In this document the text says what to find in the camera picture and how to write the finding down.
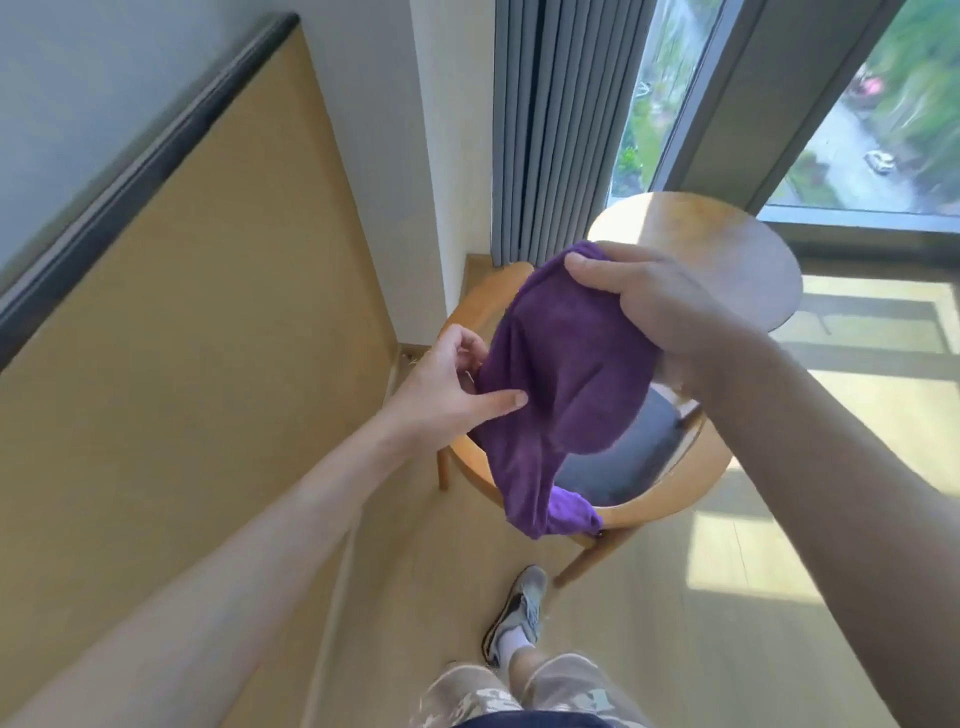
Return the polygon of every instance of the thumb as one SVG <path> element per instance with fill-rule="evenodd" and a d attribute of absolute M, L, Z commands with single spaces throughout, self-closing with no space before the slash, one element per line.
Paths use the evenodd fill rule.
<path fill-rule="evenodd" d="M 473 414 L 484 423 L 494 417 L 503 417 L 520 407 L 527 401 L 527 393 L 521 389 L 501 389 L 499 392 L 489 392 L 486 395 L 474 395 Z"/>
<path fill-rule="evenodd" d="M 564 258 L 564 267 L 581 285 L 611 293 L 623 293 L 632 272 L 630 263 L 593 260 L 579 253 L 568 253 Z"/>

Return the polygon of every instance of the hand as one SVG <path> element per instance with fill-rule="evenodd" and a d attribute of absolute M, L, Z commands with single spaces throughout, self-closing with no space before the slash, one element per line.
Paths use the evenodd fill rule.
<path fill-rule="evenodd" d="M 716 357 L 742 333 L 756 333 L 676 260 L 638 245 L 597 243 L 610 260 L 571 253 L 564 266 L 578 283 L 619 294 L 620 308 L 663 350 L 657 381 L 694 397 Z"/>
<path fill-rule="evenodd" d="M 480 423 L 527 403 L 518 389 L 473 394 L 473 378 L 488 353 L 477 334 L 453 325 L 418 362 L 384 407 L 401 434 L 411 438 L 411 448 L 444 448 Z"/>

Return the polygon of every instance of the wooden tabletop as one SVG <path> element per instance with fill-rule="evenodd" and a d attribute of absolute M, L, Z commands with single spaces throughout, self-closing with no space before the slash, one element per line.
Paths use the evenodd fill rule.
<path fill-rule="evenodd" d="M 621 200 L 594 221 L 588 239 L 664 250 L 735 313 L 767 331 L 800 304 L 803 279 L 782 238 L 741 209 L 686 192 Z"/>

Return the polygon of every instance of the white sock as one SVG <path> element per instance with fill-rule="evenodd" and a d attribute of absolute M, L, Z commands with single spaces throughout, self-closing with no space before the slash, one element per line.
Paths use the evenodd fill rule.
<path fill-rule="evenodd" d="M 526 634 L 523 632 L 523 627 L 519 625 L 513 629 L 508 629 L 500 635 L 500 639 L 496 641 L 496 651 L 500 655 L 500 669 L 503 670 L 503 674 L 508 674 L 510 670 L 510 659 L 517 650 L 521 647 L 532 646 Z"/>

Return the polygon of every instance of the forearm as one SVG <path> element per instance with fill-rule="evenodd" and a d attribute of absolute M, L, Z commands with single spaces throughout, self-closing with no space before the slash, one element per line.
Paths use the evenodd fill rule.
<path fill-rule="evenodd" d="M 10 726 L 212 726 L 406 445 L 369 421 L 95 644 Z"/>
<path fill-rule="evenodd" d="M 699 393 L 895 717 L 960 720 L 960 516 L 765 336 Z"/>

